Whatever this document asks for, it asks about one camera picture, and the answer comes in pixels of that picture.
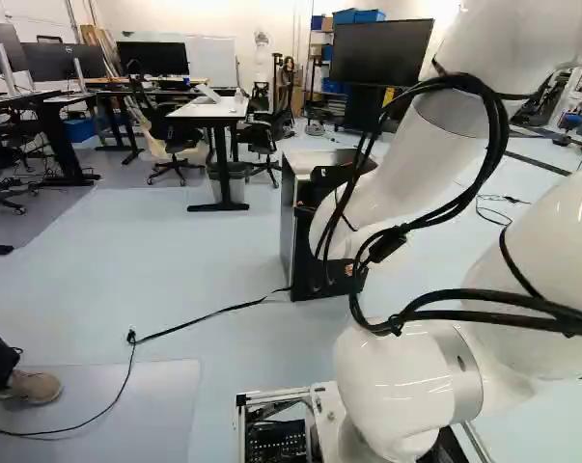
person's foot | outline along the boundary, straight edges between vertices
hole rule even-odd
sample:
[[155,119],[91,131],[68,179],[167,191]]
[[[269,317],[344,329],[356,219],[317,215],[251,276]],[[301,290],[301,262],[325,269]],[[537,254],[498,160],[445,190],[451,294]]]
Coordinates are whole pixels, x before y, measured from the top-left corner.
[[45,405],[55,400],[62,390],[61,382],[52,374],[15,369],[8,387],[0,390],[0,400],[17,398],[33,405]]

black power cable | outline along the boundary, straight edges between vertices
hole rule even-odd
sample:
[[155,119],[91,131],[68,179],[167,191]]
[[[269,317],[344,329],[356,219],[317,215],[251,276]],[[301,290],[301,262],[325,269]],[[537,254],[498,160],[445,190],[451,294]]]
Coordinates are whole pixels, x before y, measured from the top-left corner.
[[108,405],[104,410],[102,410],[101,412],[99,412],[97,415],[90,418],[89,420],[86,420],[85,422],[82,422],[81,424],[78,424],[76,426],[66,427],[63,429],[54,429],[54,430],[50,430],[50,431],[37,431],[37,432],[11,432],[11,431],[6,431],[5,429],[0,428],[0,434],[6,435],[6,436],[27,439],[27,438],[35,438],[35,437],[39,437],[39,436],[47,436],[47,435],[52,435],[52,434],[62,434],[65,432],[70,432],[70,431],[74,431],[76,429],[80,429],[80,428],[86,426],[87,424],[90,424],[90,423],[98,420],[99,418],[103,417],[108,412],[110,412],[115,407],[115,405],[117,405],[117,403],[119,402],[119,399],[121,398],[122,394],[124,393],[125,387],[127,386],[127,381],[129,380],[129,377],[132,373],[132,368],[134,365],[134,354],[136,352],[137,345],[140,345],[144,342],[147,342],[148,340],[155,340],[157,338],[161,338],[163,336],[170,335],[171,333],[175,333],[178,330],[182,330],[184,328],[195,325],[195,324],[200,323],[202,321],[209,320],[210,318],[214,318],[215,316],[221,315],[223,313],[229,313],[229,312],[233,312],[233,311],[238,311],[240,309],[245,309],[247,307],[257,306],[257,305],[261,304],[262,302],[264,302],[272,294],[275,294],[276,292],[286,292],[289,290],[291,290],[291,286],[280,287],[278,289],[275,289],[274,291],[271,291],[269,294],[267,294],[266,296],[264,296],[260,299],[256,299],[256,300],[250,301],[250,302],[244,302],[243,304],[237,304],[234,306],[227,307],[225,309],[221,309],[217,312],[209,313],[207,315],[204,315],[204,316],[201,316],[201,317],[196,318],[194,320],[188,321],[187,323],[183,323],[182,325],[176,326],[174,328],[169,328],[168,330],[164,330],[164,331],[161,331],[159,333],[155,333],[153,335],[146,336],[145,338],[142,338],[141,340],[137,340],[136,339],[136,332],[134,330],[130,329],[128,331],[127,337],[125,339],[127,341],[127,343],[132,346],[132,351],[131,351],[131,354],[129,356],[129,364],[127,367],[127,375],[125,376],[124,383],[121,386],[121,388],[119,389],[117,396],[110,403],[110,405]]
[[199,318],[195,318],[195,319],[188,321],[186,323],[182,323],[181,325],[175,326],[173,328],[169,328],[168,330],[164,330],[164,331],[160,331],[159,333],[154,333],[152,335],[148,335],[140,340],[137,340],[136,337],[130,338],[130,335],[128,333],[126,340],[129,344],[132,344],[132,345],[140,345],[140,344],[143,344],[149,340],[156,340],[157,338],[161,338],[163,336],[170,335],[171,333],[175,333],[179,330],[183,330],[183,329],[188,328],[192,325],[200,323],[201,321],[209,320],[210,318],[214,318],[214,317],[221,315],[223,313],[229,313],[229,312],[238,311],[240,309],[245,309],[247,307],[258,306],[259,304],[263,303],[265,301],[265,299],[267,299],[269,296],[275,294],[276,292],[290,291],[291,288],[292,288],[292,286],[280,287],[278,289],[271,291],[269,294],[267,294],[266,296],[264,296],[260,299],[256,299],[256,300],[250,301],[250,302],[244,302],[242,304],[237,304],[235,306],[230,306],[230,307],[227,307],[225,309],[221,309],[217,312],[208,313],[207,315],[203,315]]
[[[133,331],[130,331],[130,333],[133,337],[136,336],[136,334]],[[54,429],[51,431],[37,431],[37,432],[11,432],[11,431],[6,431],[5,429],[0,428],[0,434],[3,434],[5,436],[20,437],[20,438],[31,438],[31,437],[37,437],[37,436],[47,436],[47,435],[51,435],[51,434],[62,434],[64,432],[75,431],[76,429],[80,429],[82,427],[85,427],[87,424],[90,424],[90,423],[94,422],[95,420],[103,417],[108,412],[110,412],[114,408],[115,405],[117,405],[117,402],[119,402],[119,399],[121,398],[122,394],[124,393],[125,386],[127,386],[127,381],[129,380],[129,377],[132,374],[132,367],[134,366],[134,353],[135,353],[135,351],[136,351],[136,344],[133,344],[132,345],[132,352],[129,356],[129,365],[127,366],[127,375],[125,376],[125,380],[124,380],[123,385],[119,389],[119,393],[117,394],[115,399],[110,403],[110,405],[108,405],[106,408],[104,408],[101,412],[99,412],[94,417],[92,417],[92,418],[86,420],[85,422],[82,422],[81,424],[78,424],[76,426],[65,427],[63,429]]]

table leg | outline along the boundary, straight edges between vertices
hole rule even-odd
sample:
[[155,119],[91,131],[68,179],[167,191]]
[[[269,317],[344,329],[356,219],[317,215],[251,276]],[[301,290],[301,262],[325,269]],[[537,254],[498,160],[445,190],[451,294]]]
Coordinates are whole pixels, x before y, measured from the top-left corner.
[[239,162],[239,143],[236,140],[236,123],[231,124],[231,150],[233,151],[233,161]]
[[40,186],[89,186],[99,176],[85,176],[80,168],[68,134],[60,116],[61,107],[53,104],[42,104],[38,108],[42,128],[50,147],[55,153],[55,159],[61,167],[61,177],[47,177]]
[[99,99],[102,108],[104,108],[104,113],[106,113],[106,117],[108,118],[108,123],[110,124],[110,129],[113,132],[113,136],[115,137],[115,142],[117,142],[116,147],[97,147],[96,150],[125,150],[124,147],[124,140],[121,137],[121,132],[119,131],[119,126],[117,125],[117,121],[115,120],[115,112],[113,111],[113,105],[110,102],[109,97],[101,97]]
[[127,107],[125,106],[125,98],[119,98],[119,108],[121,109],[121,116],[124,122],[125,131],[127,132],[127,138],[129,139],[129,145],[131,147],[132,153],[122,161],[122,164],[126,166],[134,159],[138,157],[138,153],[143,151],[139,149],[136,145],[136,137],[134,136],[134,130],[132,129],[132,122],[129,118],[129,113],[127,112]]
[[103,147],[106,146],[106,140],[101,134],[101,128],[99,127],[99,121],[97,120],[96,104],[92,98],[87,99],[87,109],[89,109],[89,114],[91,114],[91,119],[94,122],[94,129],[96,130],[96,135],[99,138],[99,142]]
[[226,134],[223,126],[216,126],[215,151],[217,153],[217,171],[222,190],[222,201],[217,204],[191,205],[187,208],[189,212],[205,212],[217,210],[248,210],[250,206],[245,203],[233,203],[231,201],[231,184],[229,177],[228,161],[226,159]]

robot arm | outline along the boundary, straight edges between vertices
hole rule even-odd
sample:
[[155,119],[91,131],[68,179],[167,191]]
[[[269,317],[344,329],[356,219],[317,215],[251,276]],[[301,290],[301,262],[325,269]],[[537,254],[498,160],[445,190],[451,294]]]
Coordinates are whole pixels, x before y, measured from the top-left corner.
[[[582,0],[548,0],[540,8],[535,0],[467,0],[435,60],[449,72],[479,77],[500,94],[532,94],[554,68],[582,64]],[[513,115],[524,100],[504,102]],[[416,97],[383,162],[360,177],[346,206],[345,216],[359,232],[340,223],[330,256],[354,258],[365,237],[361,229],[433,201],[484,150],[487,127],[475,95],[445,90]],[[313,252],[335,206],[330,195],[315,215]]]
[[[464,2],[435,60],[500,94],[528,95],[555,68],[582,65],[582,0],[545,0],[540,7],[534,0]],[[506,101],[508,112],[522,102]],[[416,97],[384,161],[360,177],[346,206],[359,232],[341,221],[330,256],[354,258],[367,226],[433,201],[485,148],[487,126],[475,95],[444,90]],[[330,195],[317,211],[313,252],[335,207]],[[582,173],[534,204],[504,240],[527,283],[546,299],[582,311]],[[528,294],[502,248],[485,253],[465,286]],[[529,314],[480,301],[464,308]],[[337,341],[335,368],[350,428],[378,458],[411,462],[430,449],[440,427],[509,409],[536,393],[537,379],[579,377],[582,338],[435,320],[407,323],[401,336],[379,338],[353,325]]]

whiteboard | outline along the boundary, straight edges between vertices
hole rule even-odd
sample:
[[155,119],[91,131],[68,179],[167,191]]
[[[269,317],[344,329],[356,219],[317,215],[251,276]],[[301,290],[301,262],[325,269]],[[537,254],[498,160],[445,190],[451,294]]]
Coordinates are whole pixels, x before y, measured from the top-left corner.
[[168,32],[114,32],[115,41],[185,43],[190,76],[208,78],[211,87],[237,87],[234,37],[190,36]]

